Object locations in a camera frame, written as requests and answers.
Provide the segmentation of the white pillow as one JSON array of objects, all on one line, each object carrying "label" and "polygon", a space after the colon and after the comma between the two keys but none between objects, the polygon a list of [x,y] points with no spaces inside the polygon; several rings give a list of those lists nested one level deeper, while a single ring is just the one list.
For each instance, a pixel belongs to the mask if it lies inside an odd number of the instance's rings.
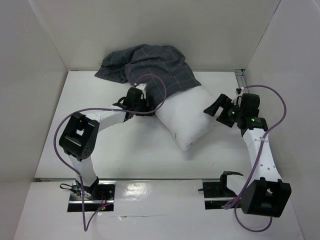
[{"label": "white pillow", "polygon": [[180,150],[186,152],[216,126],[213,117],[204,113],[218,98],[203,86],[181,91],[167,98],[156,116],[168,128]]}]

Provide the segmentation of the dark grey checked pillowcase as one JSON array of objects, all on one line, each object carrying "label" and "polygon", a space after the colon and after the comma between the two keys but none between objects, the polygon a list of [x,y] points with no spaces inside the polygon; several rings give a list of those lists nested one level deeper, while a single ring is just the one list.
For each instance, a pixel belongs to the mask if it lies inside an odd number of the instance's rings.
[{"label": "dark grey checked pillowcase", "polygon": [[116,83],[147,84],[147,95],[156,108],[166,96],[201,85],[196,80],[186,57],[171,45],[142,44],[110,53],[102,60],[97,78]]}]

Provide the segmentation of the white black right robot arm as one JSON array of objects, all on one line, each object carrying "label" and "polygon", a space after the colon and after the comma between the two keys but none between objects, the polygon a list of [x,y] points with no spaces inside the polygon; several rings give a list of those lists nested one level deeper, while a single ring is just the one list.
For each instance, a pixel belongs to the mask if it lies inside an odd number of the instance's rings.
[{"label": "white black right robot arm", "polygon": [[229,209],[240,204],[244,214],[279,218],[292,193],[289,183],[282,181],[276,168],[269,144],[270,128],[264,118],[259,117],[260,97],[243,93],[237,104],[225,94],[203,112],[215,116],[222,111],[217,121],[227,127],[236,125],[247,146],[251,172],[237,197],[224,207]]}]

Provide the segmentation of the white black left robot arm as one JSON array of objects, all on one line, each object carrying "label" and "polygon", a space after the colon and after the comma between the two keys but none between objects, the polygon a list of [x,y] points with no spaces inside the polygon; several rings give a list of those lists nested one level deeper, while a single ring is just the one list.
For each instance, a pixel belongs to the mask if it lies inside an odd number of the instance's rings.
[{"label": "white black left robot arm", "polygon": [[126,96],[110,108],[89,114],[79,111],[69,117],[59,146],[71,160],[71,169],[76,173],[76,194],[92,200],[99,193],[99,178],[96,175],[91,155],[95,149],[98,133],[116,124],[122,124],[133,116],[152,116],[154,109],[146,93],[147,84],[131,87]]}]

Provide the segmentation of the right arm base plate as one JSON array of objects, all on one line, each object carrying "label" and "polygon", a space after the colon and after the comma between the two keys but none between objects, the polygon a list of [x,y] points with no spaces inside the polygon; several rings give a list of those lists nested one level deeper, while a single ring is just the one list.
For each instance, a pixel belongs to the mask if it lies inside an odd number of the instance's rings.
[{"label": "right arm base plate", "polygon": [[205,179],[202,181],[202,187],[198,192],[203,194],[204,207],[206,210],[221,210],[225,204],[236,198],[243,189],[246,181],[242,179],[221,180]]}]

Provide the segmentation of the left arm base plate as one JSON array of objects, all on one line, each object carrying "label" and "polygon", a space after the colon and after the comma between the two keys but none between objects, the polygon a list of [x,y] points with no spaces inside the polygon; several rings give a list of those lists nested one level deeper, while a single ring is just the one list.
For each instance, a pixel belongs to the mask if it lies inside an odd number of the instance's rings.
[{"label": "left arm base plate", "polygon": [[[67,186],[67,190],[70,190],[67,212],[82,212],[81,189],[74,182],[72,185]],[[92,192],[92,196],[84,196],[84,211],[95,212],[99,209],[100,212],[113,212],[115,190],[115,181],[100,181]]]}]

